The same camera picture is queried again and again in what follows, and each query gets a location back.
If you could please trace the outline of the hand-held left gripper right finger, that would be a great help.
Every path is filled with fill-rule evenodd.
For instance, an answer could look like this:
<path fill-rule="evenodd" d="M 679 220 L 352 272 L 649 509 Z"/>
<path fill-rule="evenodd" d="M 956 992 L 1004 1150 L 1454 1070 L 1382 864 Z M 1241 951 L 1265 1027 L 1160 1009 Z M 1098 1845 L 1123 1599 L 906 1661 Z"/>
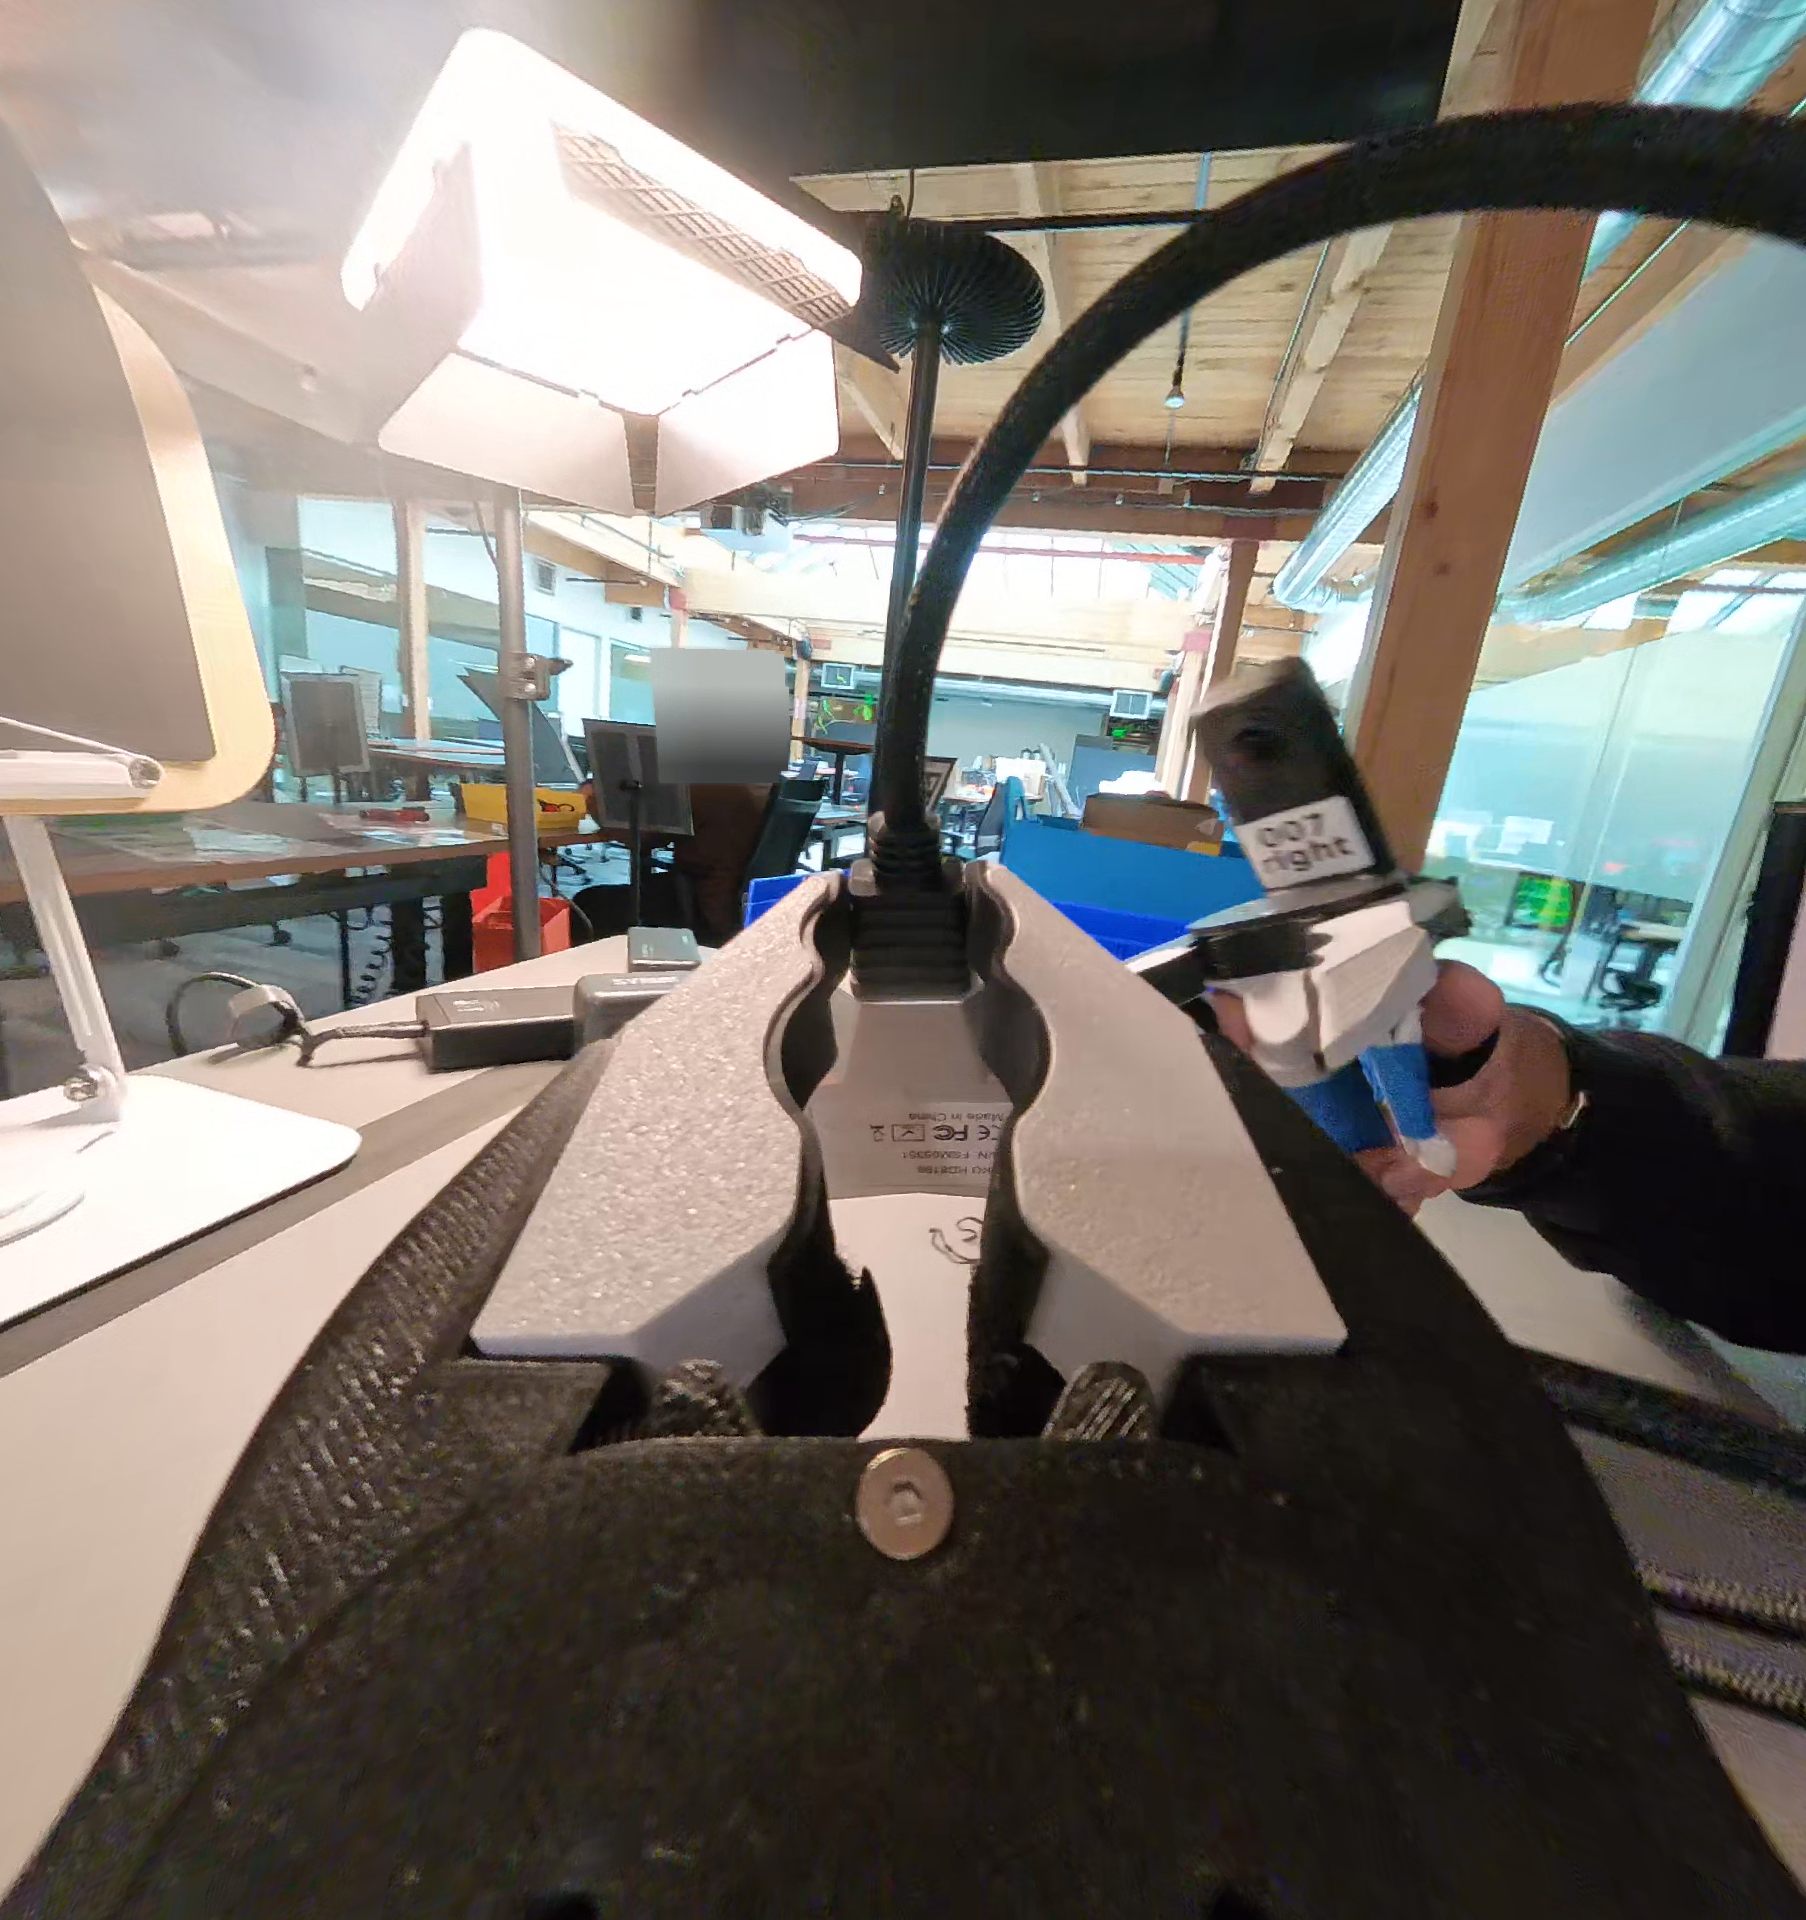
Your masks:
<path fill-rule="evenodd" d="M 1038 1431 L 1081 1370 L 1167 1403 L 1194 1362 L 1347 1326 L 1199 1023 L 1001 866 L 966 872 L 973 1036 L 1009 1111 L 966 1322 L 970 1431 Z"/>

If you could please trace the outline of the person's right hand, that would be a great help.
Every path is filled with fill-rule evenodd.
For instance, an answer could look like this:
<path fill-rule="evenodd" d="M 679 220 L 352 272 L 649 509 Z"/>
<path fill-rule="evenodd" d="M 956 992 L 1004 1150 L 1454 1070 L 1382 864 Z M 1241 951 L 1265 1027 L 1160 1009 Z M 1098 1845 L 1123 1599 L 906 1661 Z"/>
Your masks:
<path fill-rule="evenodd" d="M 1541 1209 L 1541 1181 L 1517 1178 L 1516 1166 L 1553 1140 L 1577 1107 L 1562 1026 L 1509 1005 L 1469 964 L 1438 962 L 1435 985 L 1420 1003 L 1420 1036 L 1431 1073 L 1475 1061 L 1469 1078 L 1431 1090 L 1454 1167 L 1433 1171 L 1395 1144 L 1355 1153 L 1355 1166 L 1408 1216 L 1454 1192 L 1474 1205 L 1517 1211 L 1549 1234 L 1555 1220 Z"/>

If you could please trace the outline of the black overhead panel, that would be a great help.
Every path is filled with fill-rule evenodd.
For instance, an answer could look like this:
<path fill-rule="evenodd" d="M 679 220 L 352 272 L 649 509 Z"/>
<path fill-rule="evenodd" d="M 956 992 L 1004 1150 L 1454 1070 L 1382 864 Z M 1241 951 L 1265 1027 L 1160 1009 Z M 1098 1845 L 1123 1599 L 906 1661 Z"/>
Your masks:
<path fill-rule="evenodd" d="M 790 4 L 759 38 L 793 173 L 1151 158 L 1428 124 L 1456 2 Z"/>

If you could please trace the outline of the grey light stand pole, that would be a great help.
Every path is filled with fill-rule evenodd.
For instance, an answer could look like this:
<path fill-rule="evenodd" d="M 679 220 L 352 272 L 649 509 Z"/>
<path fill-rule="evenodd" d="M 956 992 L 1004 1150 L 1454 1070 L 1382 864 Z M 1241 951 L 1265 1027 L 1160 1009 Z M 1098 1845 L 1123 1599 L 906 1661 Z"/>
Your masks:
<path fill-rule="evenodd" d="M 506 853 L 510 881 L 510 942 L 518 964 L 543 951 L 539 913 L 539 804 L 533 778 L 532 708 L 535 671 L 532 670 L 523 498 L 518 487 L 490 487 L 494 563 L 498 574 L 498 686 L 502 704 Z"/>

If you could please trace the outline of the black power adapter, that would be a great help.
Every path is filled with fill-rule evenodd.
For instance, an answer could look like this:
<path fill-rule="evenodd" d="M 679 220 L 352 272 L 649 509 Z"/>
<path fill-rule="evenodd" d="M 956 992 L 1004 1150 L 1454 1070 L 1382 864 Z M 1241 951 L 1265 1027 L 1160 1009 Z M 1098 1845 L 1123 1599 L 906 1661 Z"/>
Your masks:
<path fill-rule="evenodd" d="M 413 996 L 412 1017 L 422 1066 L 433 1073 L 556 1064 L 580 1048 L 570 981 L 438 988 Z"/>

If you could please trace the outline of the white stand clear legs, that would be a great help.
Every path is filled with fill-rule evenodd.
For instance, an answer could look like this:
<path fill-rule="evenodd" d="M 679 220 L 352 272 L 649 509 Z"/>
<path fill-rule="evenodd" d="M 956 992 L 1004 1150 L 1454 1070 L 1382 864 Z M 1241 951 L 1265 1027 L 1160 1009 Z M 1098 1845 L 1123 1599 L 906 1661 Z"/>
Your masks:
<path fill-rule="evenodd" d="M 343 1167 L 354 1128 L 132 1073 L 47 817 L 143 804 L 147 756 L 0 748 L 0 821 L 77 1049 L 70 1088 L 0 1099 L 0 1329 Z"/>

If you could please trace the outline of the black music stand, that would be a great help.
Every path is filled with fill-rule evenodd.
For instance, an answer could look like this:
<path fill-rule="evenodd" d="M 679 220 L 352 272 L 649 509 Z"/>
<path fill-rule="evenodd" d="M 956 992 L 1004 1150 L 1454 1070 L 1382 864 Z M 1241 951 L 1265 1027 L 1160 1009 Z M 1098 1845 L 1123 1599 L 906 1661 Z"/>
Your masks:
<path fill-rule="evenodd" d="M 589 718 L 582 739 L 596 819 L 606 834 L 620 836 L 627 852 L 627 931 L 636 931 L 646 926 L 652 848 L 693 838 L 689 788 L 665 780 L 653 724 Z"/>

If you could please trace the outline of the large blue plastic bin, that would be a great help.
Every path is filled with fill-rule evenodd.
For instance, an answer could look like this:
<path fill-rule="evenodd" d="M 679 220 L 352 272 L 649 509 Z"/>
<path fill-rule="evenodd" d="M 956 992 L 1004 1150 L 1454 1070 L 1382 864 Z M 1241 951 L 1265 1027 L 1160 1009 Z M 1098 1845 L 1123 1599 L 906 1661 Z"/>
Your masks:
<path fill-rule="evenodd" d="M 1112 838 L 1068 819 L 1012 819 L 997 858 L 1080 931 L 1123 960 L 1167 946 L 1190 924 L 1263 893 L 1238 852 Z"/>

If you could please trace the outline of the wooden post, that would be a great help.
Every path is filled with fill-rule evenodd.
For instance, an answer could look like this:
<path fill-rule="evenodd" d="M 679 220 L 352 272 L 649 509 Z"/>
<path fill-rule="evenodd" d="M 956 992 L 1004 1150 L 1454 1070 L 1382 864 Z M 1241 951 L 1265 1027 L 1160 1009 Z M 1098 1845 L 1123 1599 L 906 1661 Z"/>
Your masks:
<path fill-rule="evenodd" d="M 1655 2 L 1465 4 L 1439 113 L 1633 93 Z M 1591 217 L 1467 217 L 1424 362 L 1344 732 L 1418 870 L 1587 262 Z"/>

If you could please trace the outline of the led studio light panel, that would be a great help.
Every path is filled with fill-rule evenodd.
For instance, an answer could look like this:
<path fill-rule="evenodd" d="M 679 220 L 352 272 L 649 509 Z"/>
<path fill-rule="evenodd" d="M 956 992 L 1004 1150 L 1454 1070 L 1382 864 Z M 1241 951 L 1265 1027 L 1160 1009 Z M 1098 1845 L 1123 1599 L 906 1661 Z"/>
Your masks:
<path fill-rule="evenodd" d="M 340 264 L 397 460 L 674 516 L 832 457 L 857 255 L 584 78 L 458 35 Z"/>

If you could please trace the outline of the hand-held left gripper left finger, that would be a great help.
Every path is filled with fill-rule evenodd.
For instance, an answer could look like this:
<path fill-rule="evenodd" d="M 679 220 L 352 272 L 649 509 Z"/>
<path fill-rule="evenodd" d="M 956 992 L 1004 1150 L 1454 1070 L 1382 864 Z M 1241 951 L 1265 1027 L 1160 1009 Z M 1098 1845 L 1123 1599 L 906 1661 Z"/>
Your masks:
<path fill-rule="evenodd" d="M 709 1364 L 768 1431 L 864 1431 L 890 1383 L 807 1101 L 835 1061 L 845 881 L 812 881 L 578 1066 L 596 1080 L 467 1338 L 646 1387 Z"/>

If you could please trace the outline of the red plastic bin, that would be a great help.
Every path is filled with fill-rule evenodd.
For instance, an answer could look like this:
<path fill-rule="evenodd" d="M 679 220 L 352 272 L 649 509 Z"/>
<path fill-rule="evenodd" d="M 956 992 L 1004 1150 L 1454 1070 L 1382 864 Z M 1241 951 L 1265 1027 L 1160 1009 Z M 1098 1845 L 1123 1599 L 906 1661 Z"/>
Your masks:
<path fill-rule="evenodd" d="M 568 949 L 574 942 L 574 913 L 568 900 L 537 892 L 523 907 L 523 924 L 533 928 L 532 946 L 518 946 L 518 902 L 508 852 L 485 859 L 484 880 L 469 893 L 472 971 L 510 968 L 525 958 Z"/>

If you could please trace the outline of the cardboard box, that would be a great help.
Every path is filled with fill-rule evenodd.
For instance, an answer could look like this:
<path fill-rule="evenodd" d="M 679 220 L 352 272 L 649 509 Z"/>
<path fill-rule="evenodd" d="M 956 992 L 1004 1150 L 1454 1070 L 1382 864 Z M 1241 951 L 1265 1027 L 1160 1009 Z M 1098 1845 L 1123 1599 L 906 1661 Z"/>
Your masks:
<path fill-rule="evenodd" d="M 1216 858 L 1224 821 L 1205 801 L 1163 792 L 1096 792 L 1081 804 L 1080 827 L 1108 841 Z"/>

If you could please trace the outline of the grey power bank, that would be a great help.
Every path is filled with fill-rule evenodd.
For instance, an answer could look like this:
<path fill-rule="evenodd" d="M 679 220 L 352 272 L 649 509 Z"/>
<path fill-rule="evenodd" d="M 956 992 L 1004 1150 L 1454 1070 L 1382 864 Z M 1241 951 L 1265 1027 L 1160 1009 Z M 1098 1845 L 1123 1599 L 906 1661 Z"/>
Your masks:
<path fill-rule="evenodd" d="M 617 971 L 586 971 L 574 988 L 578 1048 L 620 1034 L 647 1008 L 669 996 L 701 964 L 701 947 L 686 926 L 638 924 L 624 934 Z"/>

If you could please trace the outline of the background work table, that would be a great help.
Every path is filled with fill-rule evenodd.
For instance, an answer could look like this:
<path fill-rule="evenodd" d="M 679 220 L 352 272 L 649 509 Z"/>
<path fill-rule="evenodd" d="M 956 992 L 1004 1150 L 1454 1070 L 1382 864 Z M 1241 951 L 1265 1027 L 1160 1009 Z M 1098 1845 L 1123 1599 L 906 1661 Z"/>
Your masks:
<path fill-rule="evenodd" d="M 459 814 L 402 823 L 266 801 L 53 817 L 47 832 L 94 946 L 467 897 L 508 849 L 504 827 Z"/>

